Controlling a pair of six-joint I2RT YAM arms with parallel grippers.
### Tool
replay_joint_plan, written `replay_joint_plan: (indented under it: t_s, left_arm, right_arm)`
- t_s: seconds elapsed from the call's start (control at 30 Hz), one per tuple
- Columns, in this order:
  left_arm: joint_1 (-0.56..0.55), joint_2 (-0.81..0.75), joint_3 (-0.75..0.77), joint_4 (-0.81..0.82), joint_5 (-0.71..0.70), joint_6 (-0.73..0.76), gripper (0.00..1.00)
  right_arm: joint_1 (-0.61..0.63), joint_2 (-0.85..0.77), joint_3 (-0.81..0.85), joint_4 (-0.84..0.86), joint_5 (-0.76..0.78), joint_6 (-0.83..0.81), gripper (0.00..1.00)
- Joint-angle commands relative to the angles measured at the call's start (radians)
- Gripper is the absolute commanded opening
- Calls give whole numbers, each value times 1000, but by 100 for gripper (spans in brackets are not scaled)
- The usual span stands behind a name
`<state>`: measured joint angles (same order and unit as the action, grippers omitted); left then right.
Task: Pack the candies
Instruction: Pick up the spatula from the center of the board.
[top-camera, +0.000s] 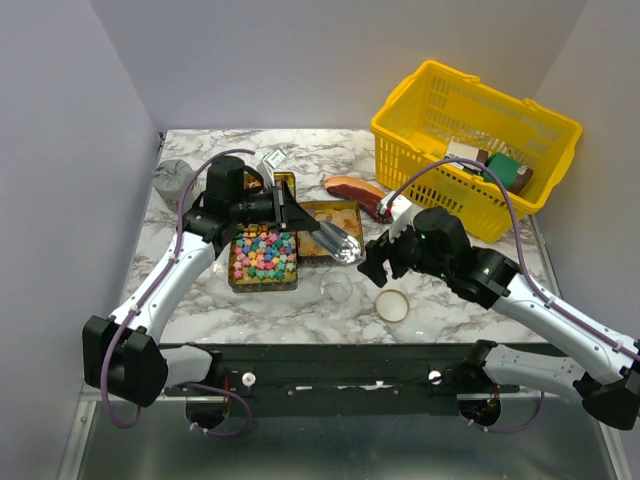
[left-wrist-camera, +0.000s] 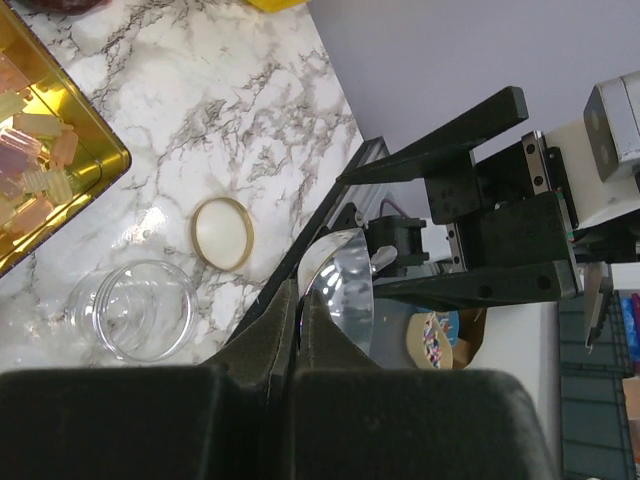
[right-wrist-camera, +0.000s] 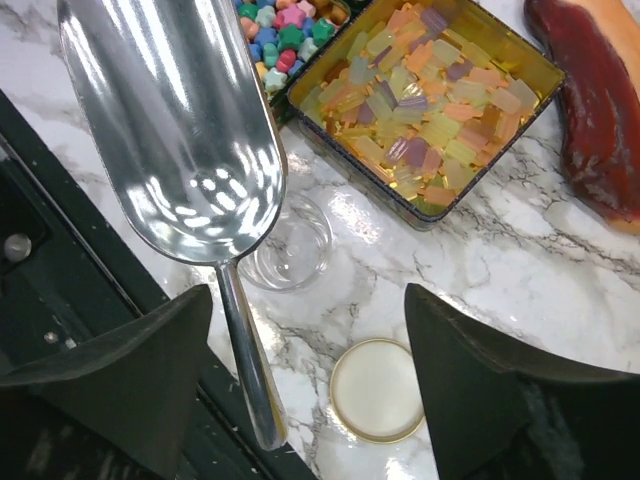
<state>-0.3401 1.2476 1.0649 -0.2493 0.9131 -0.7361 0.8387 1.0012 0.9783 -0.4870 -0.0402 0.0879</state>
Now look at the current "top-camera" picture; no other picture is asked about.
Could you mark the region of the tin of popsicle gummies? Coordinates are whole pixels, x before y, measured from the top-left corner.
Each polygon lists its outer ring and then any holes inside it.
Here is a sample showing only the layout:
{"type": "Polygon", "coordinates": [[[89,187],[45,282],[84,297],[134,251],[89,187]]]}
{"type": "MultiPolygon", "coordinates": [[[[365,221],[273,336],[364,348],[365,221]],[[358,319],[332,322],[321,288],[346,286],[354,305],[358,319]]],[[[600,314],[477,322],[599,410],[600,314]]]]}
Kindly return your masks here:
{"type": "MultiPolygon", "coordinates": [[[[364,248],[359,205],[352,200],[307,201],[301,206],[317,221],[327,221],[354,237],[364,248]]],[[[308,232],[297,238],[298,260],[306,265],[337,264],[329,253],[317,245],[308,232]]]]}

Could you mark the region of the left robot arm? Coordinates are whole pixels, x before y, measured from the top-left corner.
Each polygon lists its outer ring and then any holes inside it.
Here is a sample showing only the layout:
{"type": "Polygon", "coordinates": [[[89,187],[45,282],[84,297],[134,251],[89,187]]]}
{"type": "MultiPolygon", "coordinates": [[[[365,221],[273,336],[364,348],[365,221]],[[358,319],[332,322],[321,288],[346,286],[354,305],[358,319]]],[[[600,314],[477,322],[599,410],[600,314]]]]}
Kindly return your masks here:
{"type": "Polygon", "coordinates": [[[179,207],[175,235],[159,263],[108,317],[93,316],[85,324],[85,381],[102,397],[114,395],[146,408],[175,385],[188,383],[201,395],[214,393],[222,372],[212,353],[193,345],[160,348],[174,310],[240,225],[318,230],[318,221],[297,203],[288,186],[246,187],[246,175],[258,173],[242,160],[244,153],[222,152],[200,167],[207,175],[205,189],[192,206],[179,207]]]}

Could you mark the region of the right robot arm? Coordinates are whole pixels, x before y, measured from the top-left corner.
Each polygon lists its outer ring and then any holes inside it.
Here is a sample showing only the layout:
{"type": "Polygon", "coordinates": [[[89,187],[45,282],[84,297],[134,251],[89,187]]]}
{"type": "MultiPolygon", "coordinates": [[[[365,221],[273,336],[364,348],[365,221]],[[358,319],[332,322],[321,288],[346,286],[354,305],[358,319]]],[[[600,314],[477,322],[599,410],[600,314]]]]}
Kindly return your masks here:
{"type": "Polygon", "coordinates": [[[365,246],[358,267],[375,285],[412,271],[442,280],[463,300],[524,325],[544,338],[559,358],[521,353],[479,342],[477,356],[460,367],[469,390],[518,385],[581,403],[596,420],[631,430],[639,416],[639,343],[615,331],[535,281],[524,266],[500,252],[473,246],[461,221],[441,207],[405,212],[365,246]]]}

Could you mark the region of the metal candy scoop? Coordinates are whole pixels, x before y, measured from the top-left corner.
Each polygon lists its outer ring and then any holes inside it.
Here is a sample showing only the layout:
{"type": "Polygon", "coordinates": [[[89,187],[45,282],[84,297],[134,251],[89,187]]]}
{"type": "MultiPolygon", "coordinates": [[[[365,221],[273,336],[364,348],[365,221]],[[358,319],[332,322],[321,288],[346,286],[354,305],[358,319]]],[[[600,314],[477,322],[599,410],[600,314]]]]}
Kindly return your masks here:
{"type": "Polygon", "coordinates": [[[327,221],[320,221],[318,225],[319,228],[311,231],[310,236],[331,258],[345,265],[355,264],[361,259],[362,247],[355,237],[327,221]]]}

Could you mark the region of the tin of star candies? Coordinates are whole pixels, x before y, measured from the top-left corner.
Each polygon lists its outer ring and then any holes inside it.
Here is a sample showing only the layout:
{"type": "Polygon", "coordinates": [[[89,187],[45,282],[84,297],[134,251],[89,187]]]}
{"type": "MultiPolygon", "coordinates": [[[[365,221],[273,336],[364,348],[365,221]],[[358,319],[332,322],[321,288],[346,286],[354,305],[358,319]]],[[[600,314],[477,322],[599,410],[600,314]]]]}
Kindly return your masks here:
{"type": "Polygon", "coordinates": [[[229,286],[237,294],[295,290],[297,234],[266,225],[240,225],[230,243],[228,269],[229,286]]]}

